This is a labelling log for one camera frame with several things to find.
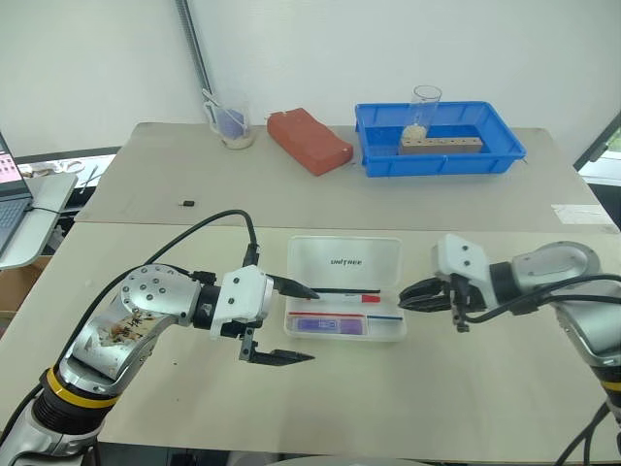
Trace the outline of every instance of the laptop screen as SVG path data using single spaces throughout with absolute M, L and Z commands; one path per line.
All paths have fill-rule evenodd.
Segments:
M 30 196 L 17 164 L 0 136 L 0 200 L 9 196 Z

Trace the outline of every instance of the cardboard box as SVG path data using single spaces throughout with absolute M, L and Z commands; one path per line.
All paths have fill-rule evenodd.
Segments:
M 42 255 L 24 267 L 0 271 L 0 338 L 50 260 Z

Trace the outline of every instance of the laptop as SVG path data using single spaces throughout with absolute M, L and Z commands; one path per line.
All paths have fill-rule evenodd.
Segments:
M 3 143 L 0 139 L 0 255 L 32 202 L 32 193 Z

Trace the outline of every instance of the blue plastic tray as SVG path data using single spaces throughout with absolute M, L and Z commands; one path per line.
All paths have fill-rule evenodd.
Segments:
M 478 137 L 479 153 L 399 155 L 409 104 L 356 105 L 356 131 L 368 177 L 503 173 L 526 150 L 487 102 L 440 102 L 430 138 Z

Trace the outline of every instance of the table surface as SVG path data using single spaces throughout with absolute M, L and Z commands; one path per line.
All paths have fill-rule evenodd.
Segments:
M 0 340 L 0 424 L 56 357 L 99 290 L 182 231 L 173 225 L 78 223 Z M 286 273 L 296 234 L 349 230 L 258 228 L 261 267 Z M 604 270 L 621 271 L 618 235 L 465 232 L 491 261 L 560 239 L 590 245 Z M 162 262 L 217 272 L 239 267 L 243 228 L 201 230 Z M 399 288 L 431 275 L 443 232 L 367 231 L 403 241 Z M 283 332 L 284 299 L 257 332 L 260 350 L 316 356 L 289 367 L 237 360 L 240 342 L 169 328 L 108 415 L 102 441 L 201 449 L 350 454 L 433 460 L 556 459 L 605 399 L 549 308 L 501 316 L 458 334 L 449 313 L 408 314 L 396 344 L 298 340 Z M 593 460 L 618 460 L 618 427 L 598 428 Z
M 333 129 L 359 158 L 353 128 Z M 272 227 L 618 232 L 607 216 L 605 224 L 563 223 L 552 205 L 597 199 L 545 130 L 514 132 L 528 155 L 504 174 L 371 179 L 360 163 L 316 177 L 263 127 L 250 148 L 229 150 L 207 125 L 142 123 L 77 220 L 194 224 L 245 209 Z
M 60 212 L 76 185 L 73 174 L 59 174 L 26 180 L 32 192 L 32 205 Z M 0 255 L 0 270 L 21 267 L 41 253 L 59 214 L 35 209 L 23 217 L 11 242 Z

